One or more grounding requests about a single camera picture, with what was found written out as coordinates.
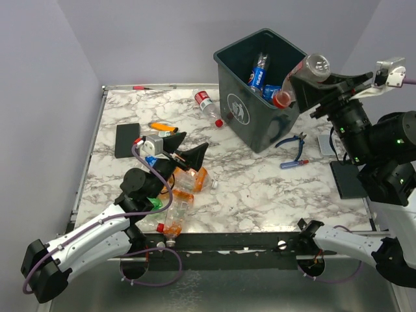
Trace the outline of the crushed bottle red cap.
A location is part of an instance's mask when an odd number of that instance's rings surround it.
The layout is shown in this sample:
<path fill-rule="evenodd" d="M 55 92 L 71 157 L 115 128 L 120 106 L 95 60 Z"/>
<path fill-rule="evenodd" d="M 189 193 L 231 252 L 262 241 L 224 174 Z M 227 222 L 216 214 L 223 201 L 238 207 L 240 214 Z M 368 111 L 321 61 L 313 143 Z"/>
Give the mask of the crushed bottle red cap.
<path fill-rule="evenodd" d="M 280 90 L 272 96 L 272 103 L 279 109 L 286 109 L 296 101 L 292 84 L 293 77 L 321 83 L 330 74 L 330 62 L 326 57 L 317 53 L 307 55 L 286 75 Z"/>

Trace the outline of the orange crushed bottle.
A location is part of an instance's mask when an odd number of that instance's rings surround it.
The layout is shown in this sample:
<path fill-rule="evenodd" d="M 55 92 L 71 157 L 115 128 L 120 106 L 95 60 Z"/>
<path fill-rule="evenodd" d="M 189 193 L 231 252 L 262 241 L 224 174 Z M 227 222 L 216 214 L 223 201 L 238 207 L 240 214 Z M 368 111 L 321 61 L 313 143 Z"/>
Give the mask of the orange crushed bottle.
<path fill-rule="evenodd" d="M 190 169 L 184 171 L 176 168 L 174 171 L 175 187 L 188 193 L 199 193 L 205 189 L 216 189 L 218 181 L 213 179 L 208 171 L 201 167 L 199 171 Z"/>

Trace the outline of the pocari sweat blue bottle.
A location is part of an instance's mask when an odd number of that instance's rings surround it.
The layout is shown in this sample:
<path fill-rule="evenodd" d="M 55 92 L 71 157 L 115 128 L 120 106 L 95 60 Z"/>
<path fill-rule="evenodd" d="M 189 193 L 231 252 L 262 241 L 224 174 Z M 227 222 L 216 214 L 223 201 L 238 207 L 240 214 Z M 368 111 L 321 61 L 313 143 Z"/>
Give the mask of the pocari sweat blue bottle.
<path fill-rule="evenodd" d="M 281 90 L 281 86 L 266 84 L 262 87 L 262 98 L 273 104 L 273 97 L 274 95 Z"/>

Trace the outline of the crushed blue label bottle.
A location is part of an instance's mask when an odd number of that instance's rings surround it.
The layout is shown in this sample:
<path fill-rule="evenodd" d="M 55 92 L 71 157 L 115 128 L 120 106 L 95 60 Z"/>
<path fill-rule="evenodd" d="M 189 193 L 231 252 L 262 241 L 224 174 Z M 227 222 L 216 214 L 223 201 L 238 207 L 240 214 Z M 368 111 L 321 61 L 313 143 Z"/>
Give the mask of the crushed blue label bottle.
<path fill-rule="evenodd" d="M 153 167 L 155 163 L 159 160 L 158 158 L 151 155 L 145 156 L 144 159 L 151 167 Z"/>

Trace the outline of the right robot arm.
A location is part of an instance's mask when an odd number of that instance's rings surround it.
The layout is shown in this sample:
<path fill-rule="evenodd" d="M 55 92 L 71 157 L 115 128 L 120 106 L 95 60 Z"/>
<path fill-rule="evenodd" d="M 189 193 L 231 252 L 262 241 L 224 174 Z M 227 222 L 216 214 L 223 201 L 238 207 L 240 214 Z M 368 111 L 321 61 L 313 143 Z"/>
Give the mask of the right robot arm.
<path fill-rule="evenodd" d="M 339 231 L 313 220 L 301 223 L 298 245 L 305 254 L 318 250 L 347 255 L 374 267 L 387 281 L 415 286 L 415 112 L 393 112 L 371 124 L 361 95 L 389 91 L 387 72 L 333 74 L 318 83 L 298 74 L 290 78 L 301 112 L 326 116 L 371 201 L 380 203 L 392 237 L 371 239 Z"/>

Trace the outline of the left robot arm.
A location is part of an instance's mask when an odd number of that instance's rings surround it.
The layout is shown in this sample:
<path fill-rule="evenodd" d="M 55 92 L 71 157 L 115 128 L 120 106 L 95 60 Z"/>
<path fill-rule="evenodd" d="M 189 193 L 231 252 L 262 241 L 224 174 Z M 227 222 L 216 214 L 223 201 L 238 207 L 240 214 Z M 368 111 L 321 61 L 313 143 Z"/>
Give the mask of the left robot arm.
<path fill-rule="evenodd" d="M 99 263 L 147 253 L 146 238 L 136 223 L 169 209 L 171 201 L 155 209 L 151 199 L 162 190 L 173 193 L 168 180 L 176 168 L 199 170 L 209 147 L 204 142 L 180 151 L 186 135 L 182 132 L 164 138 L 137 138 L 131 153 L 143 168 L 125 173 L 120 185 L 122 192 L 112 204 L 67 234 L 47 243 L 37 239 L 28 245 L 21 265 L 25 278 L 23 293 L 33 294 L 39 303 L 46 303 L 60 295 L 72 279 Z"/>

